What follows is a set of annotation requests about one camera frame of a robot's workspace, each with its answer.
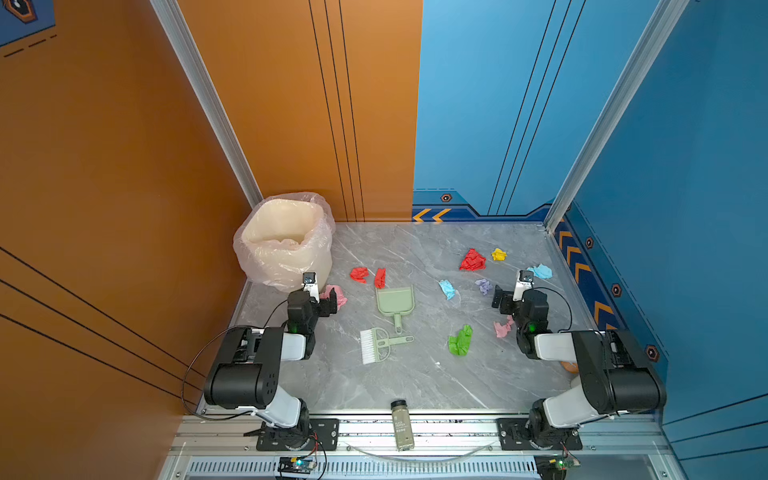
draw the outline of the bottle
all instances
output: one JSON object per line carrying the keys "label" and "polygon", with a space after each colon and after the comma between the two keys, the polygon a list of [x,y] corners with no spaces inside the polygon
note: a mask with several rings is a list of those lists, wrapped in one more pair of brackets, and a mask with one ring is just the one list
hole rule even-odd
{"label": "bottle", "polygon": [[411,415],[408,414],[408,405],[405,400],[392,402],[392,426],[395,428],[395,444],[398,451],[411,450],[413,443],[413,431],[411,430]]}

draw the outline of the pink crumpled paper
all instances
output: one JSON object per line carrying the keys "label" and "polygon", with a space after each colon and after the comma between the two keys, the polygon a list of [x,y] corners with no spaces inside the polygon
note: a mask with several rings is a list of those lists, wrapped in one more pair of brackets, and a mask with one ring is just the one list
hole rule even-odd
{"label": "pink crumpled paper", "polygon": [[514,324],[515,321],[512,319],[512,315],[507,315],[507,323],[505,325],[502,325],[499,322],[493,322],[493,328],[496,329],[496,338],[503,339],[506,337],[507,333],[511,332]]}
{"label": "pink crumpled paper", "polygon": [[344,293],[341,291],[341,287],[338,285],[326,285],[326,289],[324,292],[320,294],[321,299],[330,298],[331,296],[331,289],[336,289],[336,308],[339,309],[346,303],[346,297],[344,296]]}

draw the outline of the plastic bag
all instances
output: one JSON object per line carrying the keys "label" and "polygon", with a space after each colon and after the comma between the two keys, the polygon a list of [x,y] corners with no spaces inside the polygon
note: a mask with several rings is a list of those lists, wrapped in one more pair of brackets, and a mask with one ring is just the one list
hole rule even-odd
{"label": "plastic bag", "polygon": [[275,195],[253,208],[233,246],[240,268],[253,282],[292,292],[301,287],[304,272],[315,272],[322,291],[335,231],[331,207],[320,195]]}

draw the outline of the light blue crumpled paper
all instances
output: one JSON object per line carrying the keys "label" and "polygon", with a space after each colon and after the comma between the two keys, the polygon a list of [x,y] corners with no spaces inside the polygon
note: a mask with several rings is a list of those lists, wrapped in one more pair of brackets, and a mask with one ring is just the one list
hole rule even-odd
{"label": "light blue crumpled paper", "polygon": [[528,270],[533,272],[533,274],[539,278],[552,278],[552,269],[543,263],[538,264],[538,266],[530,266]]}
{"label": "light blue crumpled paper", "polygon": [[446,300],[450,300],[456,294],[456,290],[448,280],[440,280],[440,288],[442,288],[442,292],[445,294]]}

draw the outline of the purple crumpled paper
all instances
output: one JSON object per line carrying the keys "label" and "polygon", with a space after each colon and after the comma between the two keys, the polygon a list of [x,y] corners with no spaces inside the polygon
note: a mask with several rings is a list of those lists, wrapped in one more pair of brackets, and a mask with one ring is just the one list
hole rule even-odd
{"label": "purple crumpled paper", "polygon": [[491,285],[491,282],[489,282],[485,278],[481,278],[480,280],[477,280],[475,282],[475,285],[480,287],[480,291],[483,295],[488,295],[488,292],[491,291],[491,288],[493,288],[493,285]]}

